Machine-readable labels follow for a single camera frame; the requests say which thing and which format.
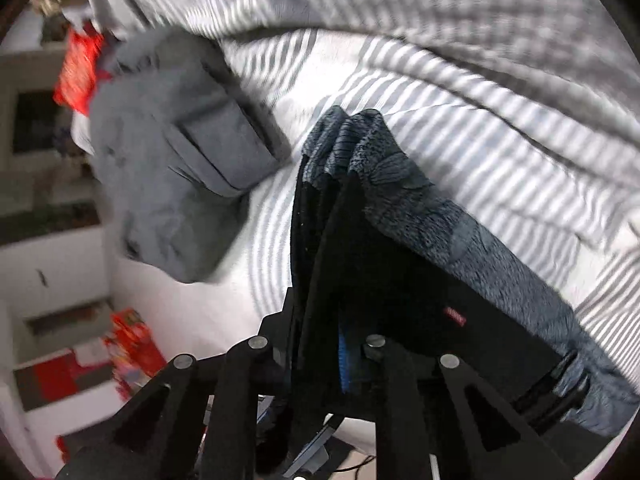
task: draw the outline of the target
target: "red snack bag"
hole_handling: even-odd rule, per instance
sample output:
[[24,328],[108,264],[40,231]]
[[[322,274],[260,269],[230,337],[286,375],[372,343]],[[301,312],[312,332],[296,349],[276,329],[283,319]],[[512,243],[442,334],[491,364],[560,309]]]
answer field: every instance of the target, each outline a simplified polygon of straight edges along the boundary
[[89,103],[97,81],[95,62],[100,56],[104,36],[83,36],[73,29],[69,31],[65,60],[53,92],[53,100],[89,115]]

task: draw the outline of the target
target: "screw head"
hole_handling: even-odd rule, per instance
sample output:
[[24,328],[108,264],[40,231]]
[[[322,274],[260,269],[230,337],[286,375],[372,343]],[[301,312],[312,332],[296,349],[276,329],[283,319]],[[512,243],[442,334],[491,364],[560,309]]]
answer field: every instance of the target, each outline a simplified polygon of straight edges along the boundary
[[458,359],[453,354],[444,354],[440,358],[440,364],[445,368],[450,368],[451,370],[453,370],[453,368],[458,368],[458,365],[460,364],[460,359]]
[[254,335],[251,339],[249,339],[249,346],[254,350],[259,350],[260,348],[264,348],[269,344],[269,340],[265,338],[263,335]]
[[367,345],[370,348],[382,348],[386,344],[386,339],[380,334],[371,334],[367,336]]
[[193,357],[188,354],[180,354],[178,357],[174,359],[174,366],[178,368],[178,370],[184,370],[185,368],[189,368],[193,364]]

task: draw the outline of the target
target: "gray garment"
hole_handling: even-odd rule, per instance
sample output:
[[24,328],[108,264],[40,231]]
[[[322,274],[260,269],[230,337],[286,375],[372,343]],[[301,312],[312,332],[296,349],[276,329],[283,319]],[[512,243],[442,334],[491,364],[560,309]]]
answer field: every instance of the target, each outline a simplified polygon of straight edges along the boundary
[[365,216],[382,234],[466,283],[560,355],[577,350],[556,394],[567,393],[585,372],[591,387],[582,407],[570,410],[566,420],[603,436],[620,432],[640,403],[629,382],[552,288],[487,229],[439,195],[400,150],[379,112],[349,117],[332,107],[307,137],[303,153],[309,156],[304,181],[321,189],[325,174],[340,180],[348,172],[358,173]]
[[91,104],[94,168],[127,253],[203,280],[242,225],[242,195],[276,170],[270,131],[233,99],[217,46],[178,28],[124,44],[110,72]]

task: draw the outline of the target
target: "striped blanket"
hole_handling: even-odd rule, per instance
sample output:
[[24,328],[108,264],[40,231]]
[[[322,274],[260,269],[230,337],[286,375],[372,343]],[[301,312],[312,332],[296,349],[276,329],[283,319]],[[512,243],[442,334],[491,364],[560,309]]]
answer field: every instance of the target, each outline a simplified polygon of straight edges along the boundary
[[640,390],[640,65],[599,0],[91,1],[105,23],[219,40],[287,137],[290,160],[252,192],[228,263],[252,308],[281,309],[290,283],[310,127],[332,105],[375,108]]

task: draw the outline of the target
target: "white cabinet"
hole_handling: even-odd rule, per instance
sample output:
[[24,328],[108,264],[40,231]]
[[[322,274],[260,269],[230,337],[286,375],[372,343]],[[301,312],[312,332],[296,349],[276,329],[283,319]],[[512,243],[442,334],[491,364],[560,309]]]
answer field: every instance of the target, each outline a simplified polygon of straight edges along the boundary
[[26,319],[109,295],[101,226],[0,249],[0,297]]

